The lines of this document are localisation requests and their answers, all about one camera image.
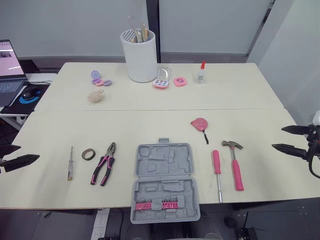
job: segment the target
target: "white cylindrical container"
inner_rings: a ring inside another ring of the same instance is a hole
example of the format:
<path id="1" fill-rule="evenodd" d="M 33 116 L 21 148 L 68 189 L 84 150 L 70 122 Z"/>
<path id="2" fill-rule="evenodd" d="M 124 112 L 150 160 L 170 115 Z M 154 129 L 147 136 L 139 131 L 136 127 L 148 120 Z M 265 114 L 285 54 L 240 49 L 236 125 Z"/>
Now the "white cylindrical container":
<path id="1" fill-rule="evenodd" d="M 156 36 L 149 30 L 148 40 L 140 43 L 131 42 L 134 36 L 132 29 L 124 31 L 120 36 L 128 74 L 133 81 L 147 83 L 158 74 Z"/>

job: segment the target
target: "mouse pad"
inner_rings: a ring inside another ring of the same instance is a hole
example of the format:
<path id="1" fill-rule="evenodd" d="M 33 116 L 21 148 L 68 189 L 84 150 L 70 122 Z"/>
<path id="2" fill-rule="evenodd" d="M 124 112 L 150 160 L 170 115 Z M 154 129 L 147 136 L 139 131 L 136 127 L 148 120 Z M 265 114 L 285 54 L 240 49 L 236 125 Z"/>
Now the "mouse pad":
<path id="1" fill-rule="evenodd" d="M 35 96 L 31 99 L 23 99 L 22 93 L 14 100 L 11 106 L 5 106 L 0 113 L 2 114 L 30 114 L 34 111 L 37 103 L 41 99 L 41 97 L 46 92 L 49 84 L 30 84 L 24 90 L 28 88 L 36 87 L 38 90 L 35 93 Z"/>

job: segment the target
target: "gray tool case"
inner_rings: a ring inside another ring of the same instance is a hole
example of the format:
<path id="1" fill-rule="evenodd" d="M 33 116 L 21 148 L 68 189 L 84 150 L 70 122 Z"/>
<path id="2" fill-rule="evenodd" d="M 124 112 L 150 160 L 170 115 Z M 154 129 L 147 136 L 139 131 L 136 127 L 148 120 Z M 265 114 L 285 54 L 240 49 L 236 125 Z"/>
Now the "gray tool case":
<path id="1" fill-rule="evenodd" d="M 133 184 L 133 224 L 199 220 L 196 181 L 190 177 L 194 167 L 189 144 L 160 138 L 158 144 L 139 145 L 135 170 L 139 179 Z"/>

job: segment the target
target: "hammer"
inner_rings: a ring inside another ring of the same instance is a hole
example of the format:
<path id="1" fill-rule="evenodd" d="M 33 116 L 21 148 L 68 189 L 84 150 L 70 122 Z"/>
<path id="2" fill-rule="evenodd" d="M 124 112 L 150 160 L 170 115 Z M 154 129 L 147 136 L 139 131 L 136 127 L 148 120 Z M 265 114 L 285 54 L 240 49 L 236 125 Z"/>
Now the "hammer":
<path id="1" fill-rule="evenodd" d="M 245 188 L 244 188 L 244 185 L 243 185 L 242 179 L 241 179 L 239 163 L 236 160 L 235 148 L 238 148 L 241 150 L 244 147 L 241 146 L 239 143 L 236 143 L 235 141 L 222 141 L 221 144 L 222 144 L 222 146 L 229 146 L 229 148 L 230 148 L 235 189 L 237 191 L 243 191 L 243 190 L 245 190 Z"/>

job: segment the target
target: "laptop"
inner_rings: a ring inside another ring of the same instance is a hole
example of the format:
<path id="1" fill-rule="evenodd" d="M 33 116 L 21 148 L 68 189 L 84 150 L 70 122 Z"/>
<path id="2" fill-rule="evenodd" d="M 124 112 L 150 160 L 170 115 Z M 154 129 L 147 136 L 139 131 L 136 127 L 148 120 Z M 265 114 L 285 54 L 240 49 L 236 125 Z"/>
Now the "laptop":
<path id="1" fill-rule="evenodd" d="M 9 40 L 0 40 L 0 107 L 16 97 L 27 77 Z"/>

